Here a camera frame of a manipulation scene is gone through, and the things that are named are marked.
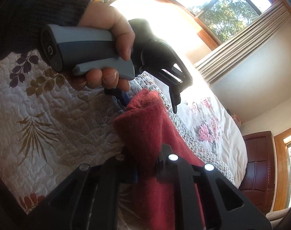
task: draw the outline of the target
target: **bed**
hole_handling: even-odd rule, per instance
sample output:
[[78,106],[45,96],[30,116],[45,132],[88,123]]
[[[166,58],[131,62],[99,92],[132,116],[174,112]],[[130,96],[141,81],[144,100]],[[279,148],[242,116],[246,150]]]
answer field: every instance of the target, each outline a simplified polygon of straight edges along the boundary
[[[240,131],[191,63],[184,62],[194,84],[181,94],[177,114],[168,87],[145,72],[131,81],[128,95],[143,88],[157,91],[193,153],[239,187],[247,165]],[[79,164],[99,165],[120,153],[112,121],[123,109],[102,88],[72,89],[37,50],[0,61],[0,178],[27,214]],[[129,191],[121,186],[118,229],[146,229]]]

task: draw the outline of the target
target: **dark knit sweater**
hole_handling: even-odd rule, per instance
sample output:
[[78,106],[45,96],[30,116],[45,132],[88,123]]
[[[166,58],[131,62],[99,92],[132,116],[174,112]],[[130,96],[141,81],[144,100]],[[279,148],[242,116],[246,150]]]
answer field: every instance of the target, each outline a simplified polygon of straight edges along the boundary
[[0,60],[39,49],[45,24],[77,26],[90,0],[4,0],[0,3]]

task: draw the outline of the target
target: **finger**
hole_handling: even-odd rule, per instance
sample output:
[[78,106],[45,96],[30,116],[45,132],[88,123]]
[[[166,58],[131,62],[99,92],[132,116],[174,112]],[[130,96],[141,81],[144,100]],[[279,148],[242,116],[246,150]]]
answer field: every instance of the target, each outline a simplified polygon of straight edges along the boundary
[[74,76],[72,72],[66,72],[63,75],[75,90],[80,91],[86,86],[85,76]]
[[102,71],[102,86],[111,89],[117,86],[119,73],[114,68],[106,68]]
[[128,92],[130,90],[130,85],[128,80],[126,79],[119,79],[117,88],[121,89],[124,92]]
[[103,73],[100,69],[90,70],[86,74],[87,87],[91,89],[99,87],[102,83],[102,75]]
[[104,3],[90,3],[78,25],[111,30],[117,39],[116,48],[119,55],[123,60],[129,60],[135,33],[116,8]]
[[117,38],[116,49],[123,60],[129,60],[135,40],[135,33],[126,18],[114,8],[112,34]]

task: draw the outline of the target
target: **dark wooden dresser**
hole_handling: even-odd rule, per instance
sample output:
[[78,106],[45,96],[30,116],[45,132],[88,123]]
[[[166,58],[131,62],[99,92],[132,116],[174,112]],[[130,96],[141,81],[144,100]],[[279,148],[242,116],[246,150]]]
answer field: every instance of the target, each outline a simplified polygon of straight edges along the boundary
[[239,187],[260,211],[267,214],[272,206],[275,182],[273,144],[270,131],[243,136],[248,164]]

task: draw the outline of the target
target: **white curtain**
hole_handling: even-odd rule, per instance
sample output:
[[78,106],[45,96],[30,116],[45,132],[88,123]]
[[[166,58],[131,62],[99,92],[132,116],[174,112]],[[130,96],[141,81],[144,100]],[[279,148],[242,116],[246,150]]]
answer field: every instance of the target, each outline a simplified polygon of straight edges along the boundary
[[194,64],[203,79],[212,84],[263,44],[291,18],[286,5],[277,0],[249,26]]

